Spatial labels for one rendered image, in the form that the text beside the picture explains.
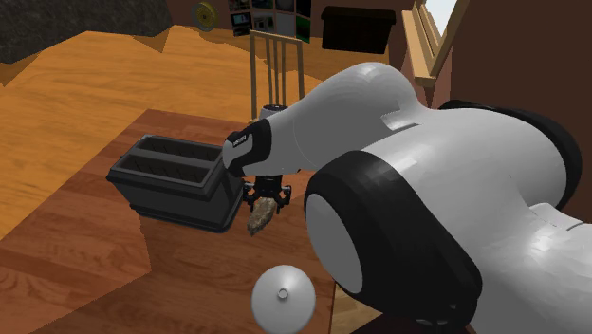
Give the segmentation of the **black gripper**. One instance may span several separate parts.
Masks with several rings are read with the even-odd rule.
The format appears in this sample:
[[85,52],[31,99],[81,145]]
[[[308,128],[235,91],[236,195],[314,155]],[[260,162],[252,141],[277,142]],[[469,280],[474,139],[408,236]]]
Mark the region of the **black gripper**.
[[255,182],[243,184],[243,200],[253,207],[260,195],[276,195],[276,213],[290,203],[292,187],[282,186],[282,176],[257,176]]

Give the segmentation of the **brown bread slice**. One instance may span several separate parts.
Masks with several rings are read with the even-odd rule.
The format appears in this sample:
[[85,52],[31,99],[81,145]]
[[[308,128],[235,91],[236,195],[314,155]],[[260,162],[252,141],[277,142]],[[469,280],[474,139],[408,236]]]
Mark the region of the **brown bread slice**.
[[247,222],[247,230],[254,236],[272,220],[277,210],[277,203],[273,198],[262,197],[253,205],[253,211]]

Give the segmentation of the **black two-slot toaster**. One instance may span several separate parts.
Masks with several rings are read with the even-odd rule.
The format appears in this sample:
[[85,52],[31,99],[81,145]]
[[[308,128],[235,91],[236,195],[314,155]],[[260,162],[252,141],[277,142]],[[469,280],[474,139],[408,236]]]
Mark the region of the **black two-slot toaster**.
[[106,179],[139,215],[208,232],[227,231],[242,203],[243,179],[208,143],[146,134]]

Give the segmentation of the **grey round lid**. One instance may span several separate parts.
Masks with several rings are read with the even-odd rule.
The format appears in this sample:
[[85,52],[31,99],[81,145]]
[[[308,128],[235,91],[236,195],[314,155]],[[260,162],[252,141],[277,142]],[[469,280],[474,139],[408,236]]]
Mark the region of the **grey round lid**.
[[255,322],[267,334],[298,334],[313,316],[316,293],[301,269],[279,265],[259,277],[250,303]]

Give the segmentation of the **wooden slat-back chair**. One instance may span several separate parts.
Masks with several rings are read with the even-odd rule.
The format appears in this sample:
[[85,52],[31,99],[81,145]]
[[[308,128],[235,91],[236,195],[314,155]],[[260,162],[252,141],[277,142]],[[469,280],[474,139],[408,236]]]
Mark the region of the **wooden slat-back chair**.
[[265,40],[266,59],[273,56],[272,64],[267,64],[268,100],[271,104],[286,103],[286,44],[296,47],[298,98],[305,96],[304,50],[303,41],[293,37],[251,30],[250,41],[250,123],[259,119],[257,107],[257,70],[256,70],[256,41],[259,37]]

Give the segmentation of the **wooden table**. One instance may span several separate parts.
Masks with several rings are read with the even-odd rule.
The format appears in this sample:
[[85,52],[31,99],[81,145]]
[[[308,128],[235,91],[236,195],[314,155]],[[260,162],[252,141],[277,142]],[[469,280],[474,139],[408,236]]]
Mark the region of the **wooden table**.
[[349,334],[376,317],[337,288],[307,238],[296,197],[257,234],[242,208],[224,233],[137,215],[108,182],[141,136],[219,144],[238,127],[148,110],[0,239],[0,334],[263,334],[250,296],[267,269],[302,269],[317,293],[304,334]]

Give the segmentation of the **black chest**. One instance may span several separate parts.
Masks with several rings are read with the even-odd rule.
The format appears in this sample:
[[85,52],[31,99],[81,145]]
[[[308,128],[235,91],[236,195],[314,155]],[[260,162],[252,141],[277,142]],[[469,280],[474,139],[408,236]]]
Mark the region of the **black chest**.
[[322,48],[358,53],[384,54],[391,27],[397,22],[391,9],[327,6]]

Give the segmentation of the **wooden framed window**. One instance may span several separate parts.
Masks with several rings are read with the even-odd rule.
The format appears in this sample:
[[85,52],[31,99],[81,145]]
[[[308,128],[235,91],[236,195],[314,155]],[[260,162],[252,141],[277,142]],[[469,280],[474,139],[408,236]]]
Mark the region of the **wooden framed window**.
[[416,84],[435,85],[469,3],[415,0],[411,9],[401,12]]

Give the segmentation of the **wall picture collage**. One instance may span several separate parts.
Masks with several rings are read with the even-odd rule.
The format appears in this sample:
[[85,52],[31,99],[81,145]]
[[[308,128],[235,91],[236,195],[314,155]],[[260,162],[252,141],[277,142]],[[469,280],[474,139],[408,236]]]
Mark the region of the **wall picture collage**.
[[227,1],[235,36],[258,30],[310,42],[312,0]]

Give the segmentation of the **round yellow wall plate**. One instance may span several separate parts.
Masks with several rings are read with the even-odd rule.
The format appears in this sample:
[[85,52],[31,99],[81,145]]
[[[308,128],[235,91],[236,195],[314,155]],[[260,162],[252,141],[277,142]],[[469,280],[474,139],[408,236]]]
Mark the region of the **round yellow wall plate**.
[[194,25],[201,31],[209,32],[217,26],[217,10],[207,1],[192,5],[190,14]]

